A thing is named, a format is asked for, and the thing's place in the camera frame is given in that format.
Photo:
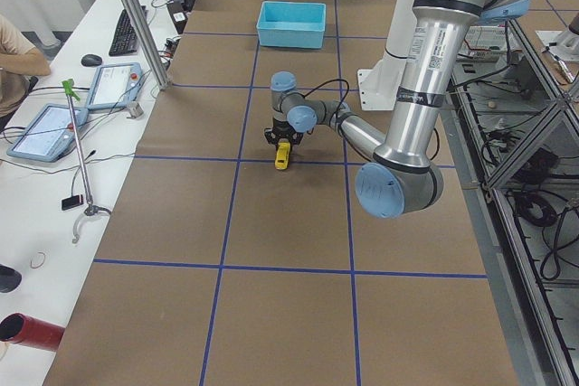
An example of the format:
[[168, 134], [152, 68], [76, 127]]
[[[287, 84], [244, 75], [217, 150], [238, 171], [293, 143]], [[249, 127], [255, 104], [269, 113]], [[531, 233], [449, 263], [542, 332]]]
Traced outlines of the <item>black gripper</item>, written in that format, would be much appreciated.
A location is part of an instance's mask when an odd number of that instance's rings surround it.
[[282, 141], [287, 141], [291, 145], [297, 146], [300, 144], [303, 134], [297, 132], [288, 121], [274, 118], [272, 127], [264, 129], [264, 137], [269, 144], [274, 146], [278, 146]]

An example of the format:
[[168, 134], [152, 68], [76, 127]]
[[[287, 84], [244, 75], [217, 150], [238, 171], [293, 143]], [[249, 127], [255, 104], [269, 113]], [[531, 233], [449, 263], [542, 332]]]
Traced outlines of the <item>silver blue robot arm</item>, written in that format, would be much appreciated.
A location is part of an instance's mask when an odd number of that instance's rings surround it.
[[426, 155], [460, 47], [471, 26], [524, 15], [530, 0], [414, 0], [417, 25], [396, 92], [389, 129], [382, 133], [344, 101], [308, 99], [288, 71], [271, 77], [268, 143], [298, 144], [317, 125], [335, 130], [367, 162], [356, 175], [356, 196], [377, 218], [426, 209], [441, 196], [439, 168]]

